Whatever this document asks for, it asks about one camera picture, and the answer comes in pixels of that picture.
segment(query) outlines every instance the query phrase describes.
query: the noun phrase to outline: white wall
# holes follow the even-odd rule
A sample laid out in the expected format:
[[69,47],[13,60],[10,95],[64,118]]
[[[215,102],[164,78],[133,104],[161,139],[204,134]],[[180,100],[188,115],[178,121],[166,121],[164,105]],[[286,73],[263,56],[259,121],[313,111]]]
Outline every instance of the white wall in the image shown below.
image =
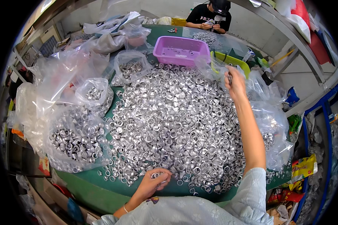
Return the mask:
[[[114,3],[108,10],[106,16],[100,14],[100,6],[103,4],[103,9],[106,9],[108,3]],[[79,23],[96,23],[100,20],[105,20],[110,16],[118,14],[126,14],[129,11],[141,10],[154,14],[157,17],[183,17],[186,18],[189,10],[193,8],[194,2],[200,0],[97,0],[85,7],[82,7],[72,12],[68,17],[61,21],[64,33],[69,31],[77,31],[80,29]],[[257,16],[253,12],[231,4],[230,14],[232,21],[229,28],[229,33],[243,39],[255,47],[261,49],[269,56],[277,55],[284,45],[288,42],[278,29]]]

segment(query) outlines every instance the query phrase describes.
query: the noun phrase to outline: worker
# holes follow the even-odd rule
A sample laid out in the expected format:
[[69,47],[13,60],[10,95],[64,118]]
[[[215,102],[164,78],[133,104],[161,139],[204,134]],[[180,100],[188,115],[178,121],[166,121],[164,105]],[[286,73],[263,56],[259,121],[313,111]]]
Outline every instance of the worker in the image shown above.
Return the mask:
[[185,26],[225,34],[232,20],[229,9],[230,2],[227,0],[210,0],[209,4],[197,5],[188,16]]
[[[251,224],[272,225],[266,213],[266,159],[262,135],[245,93],[244,77],[227,66],[225,86],[229,89],[238,114],[246,159],[243,179],[236,195],[224,208],[195,197],[152,197],[171,181],[172,173],[163,168],[149,170],[129,202],[113,215],[104,215],[95,225],[112,224]],[[152,179],[153,173],[163,173]]]

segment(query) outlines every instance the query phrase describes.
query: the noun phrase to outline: silver bracelet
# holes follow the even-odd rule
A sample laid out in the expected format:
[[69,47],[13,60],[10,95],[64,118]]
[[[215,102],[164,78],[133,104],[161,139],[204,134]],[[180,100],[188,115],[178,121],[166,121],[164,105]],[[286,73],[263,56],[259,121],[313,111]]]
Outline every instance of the silver bracelet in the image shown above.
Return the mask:
[[124,210],[125,210],[126,213],[129,213],[129,212],[126,210],[126,208],[125,208],[125,204],[123,205],[123,208],[124,208]]

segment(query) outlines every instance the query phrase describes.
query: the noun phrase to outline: light blue shirt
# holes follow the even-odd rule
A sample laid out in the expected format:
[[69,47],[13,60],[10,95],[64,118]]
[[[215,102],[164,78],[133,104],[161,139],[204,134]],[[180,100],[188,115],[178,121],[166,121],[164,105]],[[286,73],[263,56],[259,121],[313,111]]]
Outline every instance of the light blue shirt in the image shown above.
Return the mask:
[[242,179],[228,205],[194,196],[155,197],[142,202],[120,219],[103,215],[94,225],[272,225],[273,217],[265,210],[265,170],[253,168]]

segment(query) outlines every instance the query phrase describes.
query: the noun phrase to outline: green table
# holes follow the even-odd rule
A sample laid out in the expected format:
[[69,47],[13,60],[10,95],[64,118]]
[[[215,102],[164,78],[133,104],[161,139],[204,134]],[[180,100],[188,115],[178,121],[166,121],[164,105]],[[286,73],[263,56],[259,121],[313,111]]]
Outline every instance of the green table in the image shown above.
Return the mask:
[[[177,33],[170,33],[167,30],[171,28],[175,28],[175,26],[168,25],[144,25],[144,27],[151,28],[151,34],[148,35],[147,42],[151,45],[155,46],[156,40],[160,36],[178,36],[181,37],[183,33],[182,27],[176,27]],[[230,56],[240,58],[239,56],[234,54],[232,51]],[[150,54],[148,56],[148,61],[154,60],[158,62],[157,58]],[[117,90],[123,91],[122,87],[112,87],[114,93]],[[108,110],[106,117],[113,117],[113,109],[116,106],[116,102],[119,101],[119,98],[114,94],[113,104]],[[107,135],[108,140],[111,140],[111,135]],[[92,209],[98,211],[103,214],[112,214],[118,208],[120,208],[124,203],[126,203],[130,196],[134,194],[137,187],[139,186],[142,178],[139,178],[131,187],[128,187],[126,184],[122,183],[119,180],[115,182],[105,181],[103,176],[98,175],[98,170],[102,171],[104,174],[104,170],[102,167],[98,167],[96,169],[84,171],[81,173],[65,173],[58,171],[58,175],[68,183],[68,189],[71,191],[75,198],[82,203],[90,206]],[[270,190],[274,187],[280,186],[281,184],[289,181],[290,178],[285,177],[284,179],[276,179],[275,181],[267,185],[267,190]],[[158,196],[191,196],[189,193],[189,188],[187,186],[188,183],[184,183],[182,186],[178,186],[176,181],[173,180],[170,182],[164,190],[156,192]],[[237,191],[237,187],[232,187],[229,191],[223,194],[208,194],[207,192],[201,190],[200,188],[196,188],[199,197],[206,198],[216,203],[219,206],[224,206],[227,202],[233,198]]]

